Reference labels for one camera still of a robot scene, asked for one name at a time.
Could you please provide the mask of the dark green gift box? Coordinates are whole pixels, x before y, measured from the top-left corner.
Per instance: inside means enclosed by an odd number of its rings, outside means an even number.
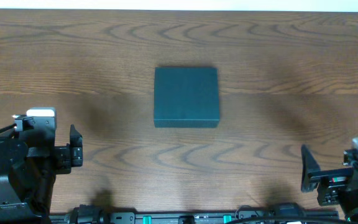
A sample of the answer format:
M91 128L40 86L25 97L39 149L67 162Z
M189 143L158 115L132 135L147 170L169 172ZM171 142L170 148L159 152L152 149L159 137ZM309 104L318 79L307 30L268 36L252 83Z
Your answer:
M215 128L220 121L218 70L157 67L154 78L156 128Z

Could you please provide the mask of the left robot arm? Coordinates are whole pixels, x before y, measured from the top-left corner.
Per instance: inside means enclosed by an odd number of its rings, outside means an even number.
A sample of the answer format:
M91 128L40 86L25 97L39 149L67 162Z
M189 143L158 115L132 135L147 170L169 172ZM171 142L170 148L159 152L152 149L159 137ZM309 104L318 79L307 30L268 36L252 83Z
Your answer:
M83 137L55 145L55 117L19 115L0 129L0 223L50 223L56 177L83 164Z

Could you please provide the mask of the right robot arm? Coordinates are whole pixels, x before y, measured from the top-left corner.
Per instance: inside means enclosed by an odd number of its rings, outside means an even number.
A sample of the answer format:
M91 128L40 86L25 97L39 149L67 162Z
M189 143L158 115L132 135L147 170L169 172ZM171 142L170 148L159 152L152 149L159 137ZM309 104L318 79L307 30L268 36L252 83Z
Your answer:
M339 205L349 222L358 223L358 148L344 151L342 169L321 170L307 145L301 146L301 191L317 190L320 206Z

